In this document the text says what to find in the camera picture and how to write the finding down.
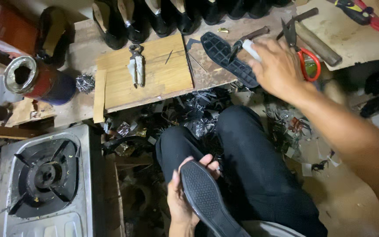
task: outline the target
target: person's left hand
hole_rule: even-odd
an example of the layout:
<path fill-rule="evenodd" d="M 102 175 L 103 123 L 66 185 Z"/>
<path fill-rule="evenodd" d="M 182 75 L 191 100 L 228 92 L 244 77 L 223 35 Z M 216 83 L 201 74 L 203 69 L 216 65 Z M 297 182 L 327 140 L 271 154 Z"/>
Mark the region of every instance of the person's left hand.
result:
<path fill-rule="evenodd" d="M 188 161 L 194 159 L 192 156 L 186 158 L 182 164 L 179 166 L 178 171 L 174 170 L 172 175 L 172 180 L 168 184 L 168 205 L 171 211 L 171 231 L 174 227 L 179 229 L 194 229 L 195 225 L 200 221 L 200 219 L 192 211 L 191 206 L 185 198 L 185 194 L 182 190 L 182 183 L 179 177 L 179 171 L 181 166 Z M 199 163 L 206 167 L 210 171 L 210 174 L 218 179 L 220 176 L 220 171 L 218 170 L 218 162 L 213 161 L 213 156 L 211 154 L 205 155 Z"/>

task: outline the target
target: hand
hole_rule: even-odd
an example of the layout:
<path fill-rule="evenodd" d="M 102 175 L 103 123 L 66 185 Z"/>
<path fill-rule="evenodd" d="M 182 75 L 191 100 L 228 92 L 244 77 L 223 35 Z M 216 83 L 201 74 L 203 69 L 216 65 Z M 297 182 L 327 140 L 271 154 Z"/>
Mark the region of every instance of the hand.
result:
<path fill-rule="evenodd" d="M 250 60 L 248 64 L 267 92 L 292 103 L 305 92 L 316 91 L 312 83 L 304 81 L 299 57 L 286 42 L 267 40 L 251 47 L 262 61 Z"/>
<path fill-rule="evenodd" d="M 192 230 L 193 232 L 195 226 L 200 221 L 197 215 L 192 211 L 191 206 L 185 198 L 184 191 L 182 190 L 181 179 L 179 177 L 181 166 L 193 159 L 194 158 L 192 156 L 186 158 L 179 166 L 178 171 L 173 171 L 172 180 L 168 184 L 168 205 L 171 211 L 171 228 L 169 230 L 169 236 L 178 236 L 178 232 L 183 233 L 186 232 L 186 230 Z M 211 162 L 212 159 L 213 156 L 208 154 L 205 155 L 199 162 L 210 171 L 210 174 L 215 179 L 217 179 L 220 176 L 220 171 L 217 170 L 218 162 Z"/>

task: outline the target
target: red scissor handle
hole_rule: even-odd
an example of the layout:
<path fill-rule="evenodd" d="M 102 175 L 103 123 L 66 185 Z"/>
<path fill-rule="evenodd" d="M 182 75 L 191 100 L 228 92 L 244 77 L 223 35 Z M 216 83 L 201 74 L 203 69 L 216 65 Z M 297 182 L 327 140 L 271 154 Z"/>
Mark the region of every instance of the red scissor handle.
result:
<path fill-rule="evenodd" d="M 320 76 L 320 73 L 321 73 L 321 64 L 320 64 L 319 59 L 317 58 L 317 56 L 315 56 L 308 49 L 301 48 L 301 47 L 299 47 L 299 49 L 300 50 L 298 51 L 298 56 L 299 56 L 299 59 L 301 60 L 301 69 L 302 69 L 302 74 L 304 75 L 305 80 L 307 80 L 307 81 L 315 81 L 315 80 L 317 80 L 318 77 Z M 307 70 L 305 68 L 304 54 L 306 54 L 309 57 L 311 57 L 313 59 L 313 61 L 315 62 L 315 64 L 317 65 L 317 73 L 315 74 L 315 76 L 313 78 L 309 77 L 309 75 L 307 73 Z"/>

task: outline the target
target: cardboard box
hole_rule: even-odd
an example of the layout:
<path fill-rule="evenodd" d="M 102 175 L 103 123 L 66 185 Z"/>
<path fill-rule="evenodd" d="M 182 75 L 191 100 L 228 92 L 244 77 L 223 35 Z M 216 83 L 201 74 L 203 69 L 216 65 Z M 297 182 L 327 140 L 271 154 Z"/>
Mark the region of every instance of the cardboard box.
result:
<path fill-rule="evenodd" d="M 13 9 L 0 4 L 0 51 L 11 58 L 34 56 L 37 28 Z"/>

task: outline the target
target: screwdriver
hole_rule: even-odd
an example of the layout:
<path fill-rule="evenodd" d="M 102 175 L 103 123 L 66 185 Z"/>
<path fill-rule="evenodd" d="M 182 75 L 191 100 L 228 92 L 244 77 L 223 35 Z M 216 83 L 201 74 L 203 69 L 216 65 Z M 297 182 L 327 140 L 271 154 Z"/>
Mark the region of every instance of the screwdriver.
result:
<path fill-rule="evenodd" d="M 368 25 L 371 23 L 371 13 L 374 11 L 373 8 L 367 7 L 361 9 L 351 0 L 327 0 L 330 3 L 343 10 L 343 12 L 360 25 Z"/>

